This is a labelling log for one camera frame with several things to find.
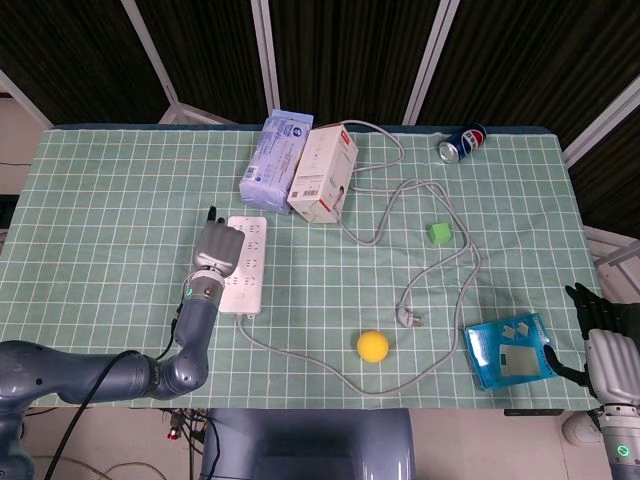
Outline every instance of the soda can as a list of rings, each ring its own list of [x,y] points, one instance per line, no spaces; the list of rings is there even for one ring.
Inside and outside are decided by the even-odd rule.
[[[458,163],[478,148],[487,138],[487,129],[479,123],[472,123],[440,142],[438,152],[445,163]]]

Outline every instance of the white power strip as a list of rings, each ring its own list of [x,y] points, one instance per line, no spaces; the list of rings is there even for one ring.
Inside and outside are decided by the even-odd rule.
[[[257,315],[262,307],[267,219],[229,217],[227,225],[244,232],[244,245],[233,275],[226,279],[220,312]]]

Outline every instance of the yellow ball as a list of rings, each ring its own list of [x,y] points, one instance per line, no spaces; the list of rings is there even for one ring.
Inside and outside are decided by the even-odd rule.
[[[365,362],[381,362],[389,353],[389,341],[375,330],[364,332],[358,339],[358,353]]]

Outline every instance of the blue box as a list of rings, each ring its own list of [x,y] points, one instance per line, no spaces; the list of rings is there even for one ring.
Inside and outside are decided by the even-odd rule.
[[[483,390],[556,376],[544,356],[551,340],[537,313],[469,327],[464,333]]]
[[[243,202],[276,213],[291,211],[287,197],[312,125],[313,115],[273,110],[240,180]]]

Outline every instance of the table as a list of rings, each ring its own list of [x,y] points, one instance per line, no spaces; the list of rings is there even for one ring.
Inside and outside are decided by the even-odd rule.
[[[446,186],[478,244],[484,266],[463,308],[465,326],[537,311],[560,358],[578,368],[582,339],[565,284],[598,289],[558,141],[551,134],[493,134],[459,165],[438,158],[438,133],[400,133],[398,167],[359,174],[360,186],[428,178]],[[360,164],[396,150],[375,133],[354,133]],[[425,192],[404,194],[380,246],[359,247],[336,225],[246,207],[238,181],[259,138],[252,130],[54,129],[44,133],[0,257],[0,338],[72,352],[138,349],[157,355],[189,272],[209,205],[224,215],[264,215],[269,224],[263,308],[246,325],[255,337],[327,361],[368,389],[406,381],[443,355],[453,305],[471,256],[428,276],[411,305],[424,326],[403,329],[393,310],[420,268],[461,245],[427,238],[450,222]],[[366,235],[386,196],[350,193],[344,218]],[[363,365],[358,334],[383,331],[389,358]],[[221,315],[209,349],[208,382],[171,402],[119,405],[257,408],[571,408],[595,405],[561,378],[480,391],[466,346],[437,373],[386,398],[362,398],[319,368],[251,348],[232,315]],[[39,405],[61,404],[55,396]]]

